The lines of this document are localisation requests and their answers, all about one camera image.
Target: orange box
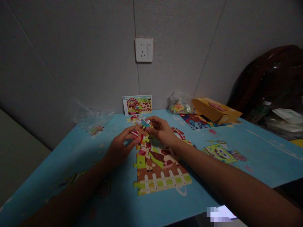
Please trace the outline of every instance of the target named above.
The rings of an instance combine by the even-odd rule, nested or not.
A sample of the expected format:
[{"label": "orange box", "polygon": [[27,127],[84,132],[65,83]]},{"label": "orange box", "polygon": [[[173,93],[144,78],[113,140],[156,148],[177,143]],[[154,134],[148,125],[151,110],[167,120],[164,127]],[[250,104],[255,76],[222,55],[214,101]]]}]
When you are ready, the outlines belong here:
[{"label": "orange box", "polygon": [[204,115],[217,124],[235,122],[242,115],[241,112],[207,97],[194,98],[192,102],[197,115]]}]

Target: white power socket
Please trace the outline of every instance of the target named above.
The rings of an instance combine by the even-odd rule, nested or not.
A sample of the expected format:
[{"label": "white power socket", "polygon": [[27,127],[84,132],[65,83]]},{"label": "white power socket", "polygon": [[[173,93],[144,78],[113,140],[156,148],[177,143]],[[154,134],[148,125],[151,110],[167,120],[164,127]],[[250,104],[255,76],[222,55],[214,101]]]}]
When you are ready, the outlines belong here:
[{"label": "white power socket", "polygon": [[152,62],[154,40],[149,38],[136,38],[136,60],[137,62]]}]

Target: plastic container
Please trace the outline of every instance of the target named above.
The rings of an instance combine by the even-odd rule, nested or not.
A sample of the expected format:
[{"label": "plastic container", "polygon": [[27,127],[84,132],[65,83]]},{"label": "plastic container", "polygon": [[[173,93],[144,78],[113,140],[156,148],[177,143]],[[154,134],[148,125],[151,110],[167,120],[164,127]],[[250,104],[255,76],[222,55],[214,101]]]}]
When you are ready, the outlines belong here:
[{"label": "plastic container", "polygon": [[169,111],[172,114],[195,114],[193,97],[182,91],[175,91],[169,98]]},{"label": "plastic container", "polygon": [[264,101],[261,106],[253,108],[247,116],[246,120],[253,124],[257,124],[268,112],[271,102]]},{"label": "plastic container", "polygon": [[275,109],[273,112],[291,124],[302,124],[303,116],[291,109]]}]

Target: gray wall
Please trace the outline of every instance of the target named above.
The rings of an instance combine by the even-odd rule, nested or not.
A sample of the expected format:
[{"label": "gray wall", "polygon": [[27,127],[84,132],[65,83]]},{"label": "gray wall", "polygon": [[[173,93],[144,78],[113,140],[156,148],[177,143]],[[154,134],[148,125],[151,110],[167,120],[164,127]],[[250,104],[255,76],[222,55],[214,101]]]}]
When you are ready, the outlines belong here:
[{"label": "gray wall", "polygon": [[[72,129],[68,103],[122,113],[122,96],[174,90],[226,103],[244,67],[303,44],[300,0],[0,0],[0,105],[53,149]],[[154,38],[136,64],[135,37]]]}]

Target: brown leather chair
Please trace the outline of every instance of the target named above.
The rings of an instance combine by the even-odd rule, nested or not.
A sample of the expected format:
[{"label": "brown leather chair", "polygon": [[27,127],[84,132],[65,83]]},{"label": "brown leather chair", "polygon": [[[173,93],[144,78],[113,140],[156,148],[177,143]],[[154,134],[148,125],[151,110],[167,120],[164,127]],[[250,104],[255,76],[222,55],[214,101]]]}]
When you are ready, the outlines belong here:
[{"label": "brown leather chair", "polygon": [[251,62],[237,79],[228,106],[243,113],[263,101],[270,108],[296,109],[303,94],[303,51],[295,45],[274,48]]}]

